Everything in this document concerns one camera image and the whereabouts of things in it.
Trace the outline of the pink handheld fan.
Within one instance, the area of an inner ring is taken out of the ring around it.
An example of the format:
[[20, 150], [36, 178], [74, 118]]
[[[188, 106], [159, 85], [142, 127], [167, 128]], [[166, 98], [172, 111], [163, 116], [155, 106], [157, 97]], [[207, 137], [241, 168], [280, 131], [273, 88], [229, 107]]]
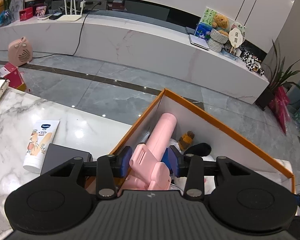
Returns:
[[162, 114], [147, 142], [136, 146], [129, 161], [131, 172], [119, 189], [118, 195], [124, 190], [169, 189], [170, 171], [161, 160], [176, 124], [177, 119], [173, 114]]

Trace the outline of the orange cardboard box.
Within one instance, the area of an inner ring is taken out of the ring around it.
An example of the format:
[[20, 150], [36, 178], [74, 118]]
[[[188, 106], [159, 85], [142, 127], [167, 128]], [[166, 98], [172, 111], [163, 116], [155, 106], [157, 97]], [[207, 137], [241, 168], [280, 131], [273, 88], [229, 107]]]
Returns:
[[134, 125], [95, 116], [85, 122], [85, 136], [94, 159], [117, 154], [125, 146], [136, 148], [147, 132], [152, 132], [159, 118], [170, 113], [177, 119], [171, 137], [179, 139], [187, 131], [194, 133], [194, 142], [205, 142], [212, 148], [212, 157], [226, 156], [295, 192], [295, 176], [277, 159], [254, 145], [206, 111], [174, 92], [164, 89], [136, 120]]

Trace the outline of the dark grey flat box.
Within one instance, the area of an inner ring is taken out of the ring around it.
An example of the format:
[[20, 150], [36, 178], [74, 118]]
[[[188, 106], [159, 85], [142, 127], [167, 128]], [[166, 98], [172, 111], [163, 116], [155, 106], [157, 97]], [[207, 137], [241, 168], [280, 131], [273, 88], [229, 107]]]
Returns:
[[61, 145], [50, 144], [43, 161], [40, 175], [49, 172], [53, 168], [74, 157], [81, 157], [84, 162], [93, 161], [93, 156], [89, 152], [68, 148]]

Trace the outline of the white lotion tube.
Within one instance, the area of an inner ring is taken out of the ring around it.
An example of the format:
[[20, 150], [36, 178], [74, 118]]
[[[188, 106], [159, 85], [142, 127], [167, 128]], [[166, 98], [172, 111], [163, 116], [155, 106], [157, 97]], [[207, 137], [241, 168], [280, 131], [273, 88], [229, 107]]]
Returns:
[[34, 123], [23, 168], [29, 172], [39, 174], [47, 153], [48, 146], [54, 139], [59, 120], [39, 120]]

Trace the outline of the cow pattern figurine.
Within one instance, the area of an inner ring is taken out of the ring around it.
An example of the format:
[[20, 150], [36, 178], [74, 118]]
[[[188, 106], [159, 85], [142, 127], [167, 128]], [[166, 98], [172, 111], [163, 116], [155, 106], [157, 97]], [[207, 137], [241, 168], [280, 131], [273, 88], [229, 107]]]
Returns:
[[252, 53], [245, 51], [242, 56], [242, 61], [245, 63], [249, 71], [255, 72], [259, 76], [264, 75], [264, 70], [261, 68], [261, 63], [259, 59]]

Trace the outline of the potted green plant right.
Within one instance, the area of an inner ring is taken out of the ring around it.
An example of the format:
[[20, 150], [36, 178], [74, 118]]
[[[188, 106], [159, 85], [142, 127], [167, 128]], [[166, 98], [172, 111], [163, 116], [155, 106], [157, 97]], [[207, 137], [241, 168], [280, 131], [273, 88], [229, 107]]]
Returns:
[[279, 87], [294, 85], [300, 90], [300, 85], [293, 81], [288, 81], [290, 77], [300, 73], [300, 70], [292, 70], [294, 65], [297, 64], [300, 59], [291, 64], [284, 72], [283, 69], [286, 58], [281, 58], [280, 44], [276, 45], [274, 41], [272, 41], [272, 43], [276, 57], [275, 69], [272, 71], [271, 68], [264, 63], [264, 65], [267, 66], [270, 70], [270, 81], [269, 85], [267, 85], [265, 90], [255, 101], [256, 106], [258, 106], [262, 111], [264, 111], [265, 108], [270, 104], [270, 102], [275, 98], [275, 91], [278, 90]]

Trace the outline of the green blue picture card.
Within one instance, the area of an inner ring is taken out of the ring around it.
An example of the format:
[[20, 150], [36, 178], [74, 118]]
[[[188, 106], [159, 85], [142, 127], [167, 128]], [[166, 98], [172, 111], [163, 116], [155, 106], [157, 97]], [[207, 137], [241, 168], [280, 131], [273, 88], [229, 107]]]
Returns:
[[203, 38], [206, 41], [210, 39], [210, 33], [213, 29], [212, 23], [214, 16], [217, 14], [217, 11], [206, 7], [199, 23], [197, 24], [194, 36]]

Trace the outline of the round white paper fan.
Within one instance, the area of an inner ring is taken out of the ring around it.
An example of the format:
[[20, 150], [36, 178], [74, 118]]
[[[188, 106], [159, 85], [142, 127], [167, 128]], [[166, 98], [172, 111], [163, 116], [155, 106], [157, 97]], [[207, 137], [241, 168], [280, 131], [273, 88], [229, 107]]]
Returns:
[[236, 49], [245, 41], [245, 26], [239, 22], [234, 22], [228, 38], [231, 44], [230, 53], [235, 54]]

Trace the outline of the pink heater fan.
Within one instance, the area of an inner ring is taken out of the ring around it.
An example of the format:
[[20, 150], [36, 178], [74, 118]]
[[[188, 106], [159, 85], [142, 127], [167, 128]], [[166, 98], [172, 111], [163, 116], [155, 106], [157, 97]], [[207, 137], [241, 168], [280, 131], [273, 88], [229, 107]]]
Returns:
[[16, 67], [29, 63], [33, 58], [33, 49], [29, 40], [23, 36], [8, 45], [8, 61]]

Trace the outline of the brown teddy bear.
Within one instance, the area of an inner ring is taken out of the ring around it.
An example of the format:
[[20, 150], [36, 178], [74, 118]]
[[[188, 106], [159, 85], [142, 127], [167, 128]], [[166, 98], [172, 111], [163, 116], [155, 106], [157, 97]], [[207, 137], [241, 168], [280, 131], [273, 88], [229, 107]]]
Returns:
[[212, 22], [212, 27], [219, 33], [229, 36], [229, 20], [222, 14], [215, 14]]

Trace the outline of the white wifi router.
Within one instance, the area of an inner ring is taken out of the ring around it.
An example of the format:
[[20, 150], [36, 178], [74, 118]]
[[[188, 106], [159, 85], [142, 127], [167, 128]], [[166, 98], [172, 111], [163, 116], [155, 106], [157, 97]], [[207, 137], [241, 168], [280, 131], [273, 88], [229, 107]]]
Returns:
[[76, 0], [70, 0], [70, 8], [67, 7], [67, 1], [64, 0], [64, 15], [58, 18], [56, 21], [59, 22], [75, 22], [82, 18], [83, 16], [83, 9], [85, 7], [85, 0], [80, 2], [80, 13], [77, 13], [76, 8]]

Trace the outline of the red gift box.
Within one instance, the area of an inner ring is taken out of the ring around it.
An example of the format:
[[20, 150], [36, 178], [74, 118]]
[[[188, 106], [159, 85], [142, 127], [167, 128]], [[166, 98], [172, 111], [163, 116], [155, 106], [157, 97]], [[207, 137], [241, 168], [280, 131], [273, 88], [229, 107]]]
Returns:
[[32, 7], [25, 8], [19, 11], [19, 20], [26, 21], [33, 17], [33, 9]]

